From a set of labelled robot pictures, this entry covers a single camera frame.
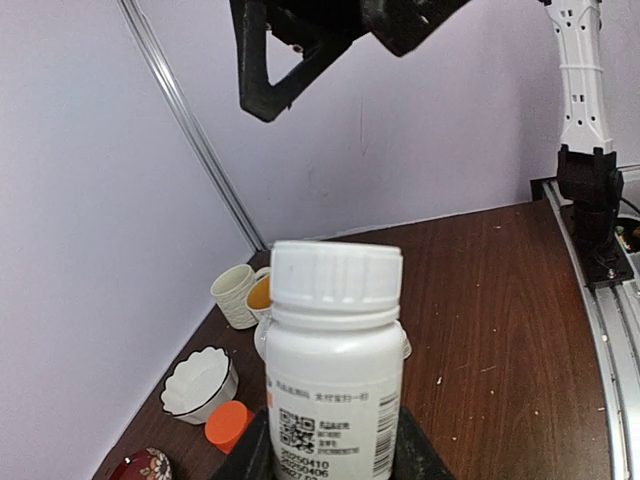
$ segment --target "metal rail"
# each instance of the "metal rail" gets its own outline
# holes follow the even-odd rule
[[[609,426],[611,478],[640,479],[640,292],[635,281],[590,290],[573,248],[571,236],[560,216],[565,205],[555,180],[543,184],[544,194],[564,237],[600,366]]]
[[[118,0],[122,13],[140,47],[142,56],[151,69],[169,108],[180,128],[187,137],[191,148],[202,164],[207,176],[214,184],[222,200],[231,212],[238,227],[255,251],[267,249],[267,244],[242,205],[231,182],[224,173],[213,146],[204,134],[202,126],[194,115],[184,92],[180,88],[169,63],[160,48],[149,22],[135,0]]]

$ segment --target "yellow liquid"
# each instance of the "yellow liquid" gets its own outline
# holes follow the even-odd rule
[[[263,278],[249,292],[247,305],[256,310],[262,310],[271,306],[269,298],[269,277]]]

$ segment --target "red patterned bowl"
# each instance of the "red patterned bowl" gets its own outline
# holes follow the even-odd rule
[[[145,448],[126,457],[109,480],[173,480],[167,456],[156,448]]]

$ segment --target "qr code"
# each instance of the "qr code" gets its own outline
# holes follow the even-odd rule
[[[280,409],[280,441],[300,452],[313,453],[316,422]]]

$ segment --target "white screw cap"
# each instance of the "white screw cap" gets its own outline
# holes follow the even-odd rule
[[[271,299],[289,307],[376,312],[400,301],[402,255],[397,247],[353,243],[276,242]]]

